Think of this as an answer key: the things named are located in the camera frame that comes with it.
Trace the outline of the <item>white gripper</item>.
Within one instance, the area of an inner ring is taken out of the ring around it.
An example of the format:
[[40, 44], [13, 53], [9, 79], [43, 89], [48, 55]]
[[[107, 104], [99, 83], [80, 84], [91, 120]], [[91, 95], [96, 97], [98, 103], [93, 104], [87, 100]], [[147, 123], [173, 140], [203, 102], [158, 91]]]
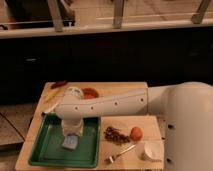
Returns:
[[63, 120], [61, 122], [61, 126], [64, 136], [67, 136], [69, 134], [75, 134], [77, 136], [83, 135], [83, 127], [84, 127], [83, 119]]

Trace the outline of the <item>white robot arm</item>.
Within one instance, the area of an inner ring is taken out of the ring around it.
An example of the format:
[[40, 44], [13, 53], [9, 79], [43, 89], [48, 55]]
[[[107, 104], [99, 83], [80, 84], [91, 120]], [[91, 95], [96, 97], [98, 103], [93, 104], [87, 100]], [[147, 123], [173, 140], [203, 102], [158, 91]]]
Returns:
[[89, 100], [73, 87], [55, 111], [68, 127], [88, 117], [163, 114], [165, 171], [213, 171], [213, 86], [206, 83], [140, 88]]

